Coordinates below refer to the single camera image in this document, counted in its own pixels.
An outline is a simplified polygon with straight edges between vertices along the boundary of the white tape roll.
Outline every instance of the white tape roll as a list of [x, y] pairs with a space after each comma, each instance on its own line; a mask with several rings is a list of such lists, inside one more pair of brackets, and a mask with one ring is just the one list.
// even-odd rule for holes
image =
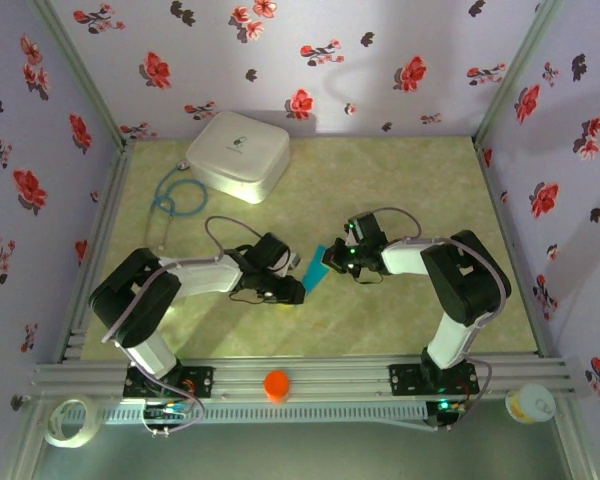
[[[76, 405], [82, 405], [85, 410], [84, 424], [78, 433], [67, 438], [62, 432], [62, 422]], [[98, 433], [100, 425], [102, 425], [102, 409], [90, 398], [84, 395], [75, 395], [60, 402], [53, 410], [47, 423], [44, 438], [55, 447], [78, 448]]]

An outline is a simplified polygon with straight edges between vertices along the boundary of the orange cap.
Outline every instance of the orange cap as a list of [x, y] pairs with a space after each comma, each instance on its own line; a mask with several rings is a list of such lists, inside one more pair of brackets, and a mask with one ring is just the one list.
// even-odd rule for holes
[[264, 391], [273, 403], [284, 403], [289, 397], [291, 381], [286, 373], [274, 370], [264, 379]]

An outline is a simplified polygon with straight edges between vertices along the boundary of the robotic arm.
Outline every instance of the robotic arm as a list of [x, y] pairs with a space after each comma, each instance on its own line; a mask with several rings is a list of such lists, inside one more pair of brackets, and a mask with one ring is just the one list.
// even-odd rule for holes
[[[300, 257], [272, 233], [262, 236], [255, 246], [224, 250], [209, 260], [157, 257], [139, 248], [96, 288], [89, 305], [131, 360], [158, 379], [181, 383], [181, 378], [172, 378], [179, 377], [179, 362], [157, 331], [171, 303], [206, 292], [232, 296], [253, 290], [263, 303], [300, 304], [305, 289], [287, 275], [299, 262]], [[127, 312], [132, 302], [135, 306]]]
[[421, 374], [429, 386], [454, 380], [478, 329], [511, 295], [511, 284], [476, 235], [463, 230], [451, 239], [405, 237], [388, 241], [373, 212], [344, 226], [322, 263], [356, 281], [367, 268], [382, 276], [429, 275], [444, 313], [435, 337], [422, 352]]

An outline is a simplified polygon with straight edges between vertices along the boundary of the floral wallpaper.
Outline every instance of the floral wallpaper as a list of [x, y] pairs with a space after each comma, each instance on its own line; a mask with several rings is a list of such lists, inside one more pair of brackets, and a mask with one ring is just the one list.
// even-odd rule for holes
[[481, 146], [549, 348], [589, 385], [600, 456], [600, 2], [560, 9]]
[[56, 360], [109, 135], [28, 2], [0, 2], [0, 471], [33, 368]]
[[137, 140], [193, 137], [226, 110], [292, 135], [472, 135], [538, 0], [50, 3]]

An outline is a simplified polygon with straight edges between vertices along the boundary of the white box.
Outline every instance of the white box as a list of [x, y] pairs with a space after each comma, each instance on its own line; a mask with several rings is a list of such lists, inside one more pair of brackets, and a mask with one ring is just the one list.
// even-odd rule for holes
[[206, 186], [260, 203], [289, 164], [289, 134], [237, 113], [221, 112], [193, 141], [187, 161]]

